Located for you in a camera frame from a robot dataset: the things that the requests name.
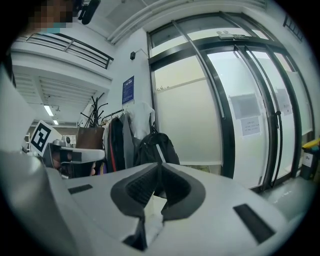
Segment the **door frame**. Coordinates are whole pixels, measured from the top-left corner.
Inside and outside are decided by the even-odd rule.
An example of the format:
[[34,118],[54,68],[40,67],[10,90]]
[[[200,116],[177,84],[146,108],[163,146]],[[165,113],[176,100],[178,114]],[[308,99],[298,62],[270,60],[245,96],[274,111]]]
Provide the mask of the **door frame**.
[[[213,15],[220,15],[222,18],[226,17],[223,12],[219,13],[214,13]],[[250,23],[254,24],[254,21],[244,15],[243,13],[239,13],[239,16],[243,17],[245,20],[249,21]],[[234,165],[235,165],[235,134],[234,134],[234,126],[231,118],[231,111],[228,103],[228,99],[226,97],[226,93],[223,89],[221,80],[217,74],[217,71],[213,67],[211,61],[209,60],[207,54],[209,53],[220,53],[220,52],[231,52],[235,50],[235,45],[239,49],[250,49],[250,51],[257,51],[257,52],[265,52],[269,55],[270,59],[276,66],[278,72],[280,73],[280,76],[285,84],[286,90],[288,92],[288,96],[290,99],[290,103],[292,106],[292,113],[293,113],[293,118],[294,118],[294,124],[295,124],[295,144],[294,144],[294,156],[293,156],[293,161],[292,161],[292,167],[291,167],[291,172],[290,175],[285,175],[286,179],[289,179],[290,177],[295,177],[296,172],[298,170],[299,166],[299,160],[301,156],[301,141],[302,141],[302,128],[301,128],[301,117],[300,117],[300,111],[299,111],[299,106],[298,106],[298,101],[297,97],[295,95],[293,86],[291,84],[291,81],[286,74],[285,69],[281,65],[280,61],[277,59],[274,53],[279,53],[282,54],[286,57],[287,60],[290,61],[290,65],[296,67],[297,65],[294,63],[293,59],[291,58],[290,54],[286,50],[286,48],[277,40],[274,39],[275,37],[270,33],[266,32],[266,30],[263,28],[263,33],[267,33],[267,37],[269,39],[263,39],[259,38],[257,36],[247,36],[245,38],[237,39],[234,40],[232,39],[225,39],[221,40],[218,36],[213,36],[213,37],[206,37],[206,38],[201,38],[197,40],[191,40],[190,37],[186,32],[181,29],[179,26],[179,21],[172,21],[154,31],[151,33],[148,33],[148,40],[150,40],[150,43],[148,44],[150,49],[152,47],[151,43],[151,35],[153,33],[156,33],[158,30],[161,30],[165,27],[168,26],[174,26],[179,34],[183,36],[186,39],[185,43],[182,43],[180,45],[174,46],[168,50],[165,50],[156,56],[150,57],[149,58],[149,70],[150,70],[150,82],[151,82],[151,95],[153,96],[152,100],[152,107],[154,108],[157,116],[157,97],[155,97],[155,91],[156,91],[156,81],[154,79],[154,71],[157,69],[160,69],[168,64],[174,63],[176,61],[191,57],[191,56],[196,56],[199,64],[204,72],[204,74],[207,76],[207,81],[208,84],[210,85],[210,88],[212,90],[212,97],[213,99],[218,102],[218,111],[219,111],[219,116],[220,116],[220,129],[221,129],[221,136],[222,136],[222,143],[223,143],[223,164],[225,165],[226,163],[231,163],[227,164],[227,166],[223,166],[221,169],[221,175],[233,178],[234,176]],[[255,64],[255,62],[249,57],[247,53],[244,51],[244,57],[246,58],[247,62],[250,63],[251,69],[253,70],[254,75],[260,80],[261,82],[264,81],[264,79],[261,79],[261,73]],[[263,186],[257,186],[252,188],[252,190],[256,191],[263,191],[267,188],[276,186],[278,184],[277,179],[274,180],[272,184],[272,177],[273,173],[277,172],[275,169],[275,164],[277,159],[277,150],[274,153],[274,148],[277,143],[278,139],[275,139],[276,136],[278,136],[277,130],[275,130],[276,125],[280,121],[277,111],[275,111],[273,105],[269,111],[272,113],[273,117],[270,120],[271,126],[270,128],[273,129],[273,136],[270,140],[272,140],[273,145],[271,148],[272,150],[269,150],[269,155],[270,160],[269,160],[269,172],[264,178]],[[312,119],[312,127],[314,127],[314,118],[313,116],[311,117]]]

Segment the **glass door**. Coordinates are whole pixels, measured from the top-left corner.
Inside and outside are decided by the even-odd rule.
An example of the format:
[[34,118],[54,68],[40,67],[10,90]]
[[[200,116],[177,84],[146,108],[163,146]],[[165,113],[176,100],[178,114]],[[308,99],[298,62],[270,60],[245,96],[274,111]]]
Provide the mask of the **glass door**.
[[208,54],[231,110],[235,163],[233,179],[246,188],[262,184],[269,157],[268,110],[244,60],[233,51]]
[[220,117],[196,56],[154,71],[159,132],[168,135],[180,164],[220,174]]
[[[278,127],[278,144],[282,145],[282,149],[278,149],[276,165],[278,166],[278,162],[280,161],[277,174],[277,178],[279,179],[282,176],[290,173],[292,162],[294,159],[295,123],[292,104],[290,102],[290,98],[285,83],[282,80],[279,71],[277,70],[275,64],[270,59],[268,54],[259,51],[252,51],[249,52],[249,54],[252,57],[252,59],[259,62],[257,63],[257,66],[259,67],[259,70],[262,73],[263,78],[265,79],[265,82],[268,85],[268,89],[270,94],[272,95],[275,108],[278,104],[278,110],[281,112],[280,119],[282,123],[282,132],[280,131],[280,127]],[[274,180],[275,177],[276,171],[273,172],[272,180]]]

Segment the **yellow object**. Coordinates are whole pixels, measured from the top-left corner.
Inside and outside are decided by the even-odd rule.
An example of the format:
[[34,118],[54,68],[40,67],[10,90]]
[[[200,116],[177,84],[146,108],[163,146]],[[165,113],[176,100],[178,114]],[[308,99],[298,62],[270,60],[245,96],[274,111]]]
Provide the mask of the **yellow object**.
[[309,141],[308,143],[304,144],[302,147],[303,147],[304,149],[310,149],[310,148],[318,145],[319,142],[320,142],[320,138],[317,138],[317,139],[314,139],[314,140]]

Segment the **floor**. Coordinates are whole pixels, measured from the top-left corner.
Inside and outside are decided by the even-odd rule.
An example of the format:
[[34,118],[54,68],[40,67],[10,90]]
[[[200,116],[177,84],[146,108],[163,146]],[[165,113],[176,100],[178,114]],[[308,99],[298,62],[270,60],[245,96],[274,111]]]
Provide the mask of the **floor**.
[[318,185],[313,181],[297,177],[260,195],[277,207],[288,221],[291,221],[307,212],[317,187]]

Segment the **fluorescent light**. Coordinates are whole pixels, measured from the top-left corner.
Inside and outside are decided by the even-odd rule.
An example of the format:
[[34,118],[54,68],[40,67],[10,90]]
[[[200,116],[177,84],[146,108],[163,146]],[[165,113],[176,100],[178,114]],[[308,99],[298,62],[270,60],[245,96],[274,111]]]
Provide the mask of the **fluorescent light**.
[[50,106],[44,105],[45,110],[47,111],[47,113],[49,114],[50,117],[53,117],[54,114],[52,114]]

